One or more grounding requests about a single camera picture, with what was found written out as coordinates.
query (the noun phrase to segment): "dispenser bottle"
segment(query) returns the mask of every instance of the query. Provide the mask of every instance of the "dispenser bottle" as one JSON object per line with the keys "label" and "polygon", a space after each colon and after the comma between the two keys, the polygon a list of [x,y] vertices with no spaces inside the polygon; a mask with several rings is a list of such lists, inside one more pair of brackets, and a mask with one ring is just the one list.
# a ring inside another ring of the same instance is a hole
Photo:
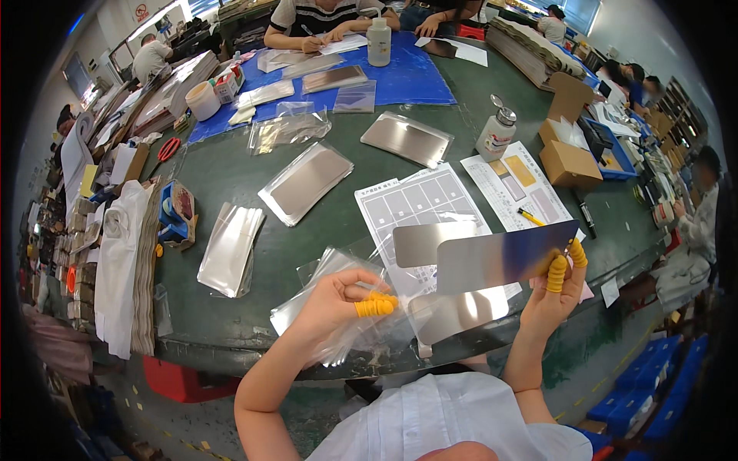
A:
{"label": "dispenser bottle", "polygon": [[379,8],[365,8],[362,11],[376,11],[376,18],[371,20],[367,29],[367,53],[369,65],[383,67],[390,63],[390,42],[392,40],[392,29],[387,25],[387,19],[382,18]]}
{"label": "dispenser bottle", "polygon": [[515,113],[503,105],[503,101],[496,94],[490,96],[497,108],[497,113],[487,120],[482,133],[477,139],[477,152],[485,162],[493,162],[502,158],[512,137],[515,134]]}

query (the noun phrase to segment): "scissors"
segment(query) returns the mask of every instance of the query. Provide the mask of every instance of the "scissors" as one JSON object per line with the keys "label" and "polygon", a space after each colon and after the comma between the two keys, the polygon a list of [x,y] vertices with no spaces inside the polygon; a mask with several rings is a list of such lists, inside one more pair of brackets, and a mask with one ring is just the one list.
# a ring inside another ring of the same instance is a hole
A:
{"label": "scissors", "polygon": [[171,138],[167,142],[164,143],[161,149],[159,149],[159,153],[156,155],[156,157],[159,159],[159,162],[156,164],[156,167],[151,171],[151,173],[148,174],[147,179],[151,179],[151,176],[154,175],[156,170],[159,168],[159,165],[169,160],[172,155],[179,149],[179,145],[182,143],[182,141],[179,140],[179,138]]}

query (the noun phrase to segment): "black marker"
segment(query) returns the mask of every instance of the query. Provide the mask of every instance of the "black marker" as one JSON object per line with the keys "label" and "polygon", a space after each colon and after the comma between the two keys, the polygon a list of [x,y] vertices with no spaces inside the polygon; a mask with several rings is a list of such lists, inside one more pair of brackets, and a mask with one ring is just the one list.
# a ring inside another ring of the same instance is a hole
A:
{"label": "black marker", "polygon": [[582,200],[579,197],[579,194],[576,193],[574,189],[572,189],[571,192],[574,194],[574,198],[576,198],[576,201],[579,202],[579,209],[582,211],[584,220],[587,221],[587,227],[590,228],[590,232],[592,233],[592,238],[597,238],[597,229],[595,228],[595,222],[592,221],[592,215],[590,215],[590,209],[587,208],[587,202]]}

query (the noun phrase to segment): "pen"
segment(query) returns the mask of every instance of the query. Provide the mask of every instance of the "pen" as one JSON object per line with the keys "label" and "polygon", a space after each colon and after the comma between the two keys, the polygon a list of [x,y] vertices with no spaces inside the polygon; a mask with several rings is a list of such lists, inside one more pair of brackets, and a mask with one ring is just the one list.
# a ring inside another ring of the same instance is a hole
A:
{"label": "pen", "polygon": [[579,209],[582,211],[584,219],[587,221],[587,226],[592,232],[592,238],[597,238],[597,228],[595,228],[595,222],[592,220],[592,215],[590,215],[590,209],[587,208],[587,203],[579,197],[579,194],[576,193],[574,189],[572,189],[571,192],[574,194],[576,201],[579,202]]}
{"label": "pen", "polygon": [[535,225],[537,225],[537,226],[545,226],[545,225],[546,225],[546,224],[545,224],[544,222],[542,222],[541,220],[537,219],[537,218],[536,218],[535,216],[533,216],[533,215],[532,215],[531,213],[529,213],[529,212],[525,211],[525,210],[524,210],[524,209],[522,209],[522,208],[518,208],[518,209],[517,209],[517,212],[518,212],[518,213],[520,213],[521,215],[523,215],[523,217],[524,217],[525,219],[527,219],[528,221],[532,222],[533,224],[535,224]]}

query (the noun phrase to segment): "floor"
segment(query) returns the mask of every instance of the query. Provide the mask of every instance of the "floor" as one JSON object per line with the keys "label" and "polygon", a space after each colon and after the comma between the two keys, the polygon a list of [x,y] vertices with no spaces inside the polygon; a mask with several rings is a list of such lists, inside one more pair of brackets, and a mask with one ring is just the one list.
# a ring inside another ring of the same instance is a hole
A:
{"label": "floor", "polygon": [[[643,349],[662,320],[656,302],[629,316],[616,303],[591,308],[569,319],[551,337],[543,361],[543,390],[551,414],[576,424],[610,391],[614,377]],[[582,325],[595,325],[582,334]],[[509,348],[489,354],[492,373],[501,375]],[[204,403],[178,403],[149,389],[140,356],[122,375],[97,377],[115,394],[129,433],[161,448],[172,460],[245,460],[233,420],[233,397]],[[297,450],[307,457],[338,424],[345,402],[342,381],[296,382],[282,405],[282,416]]]}

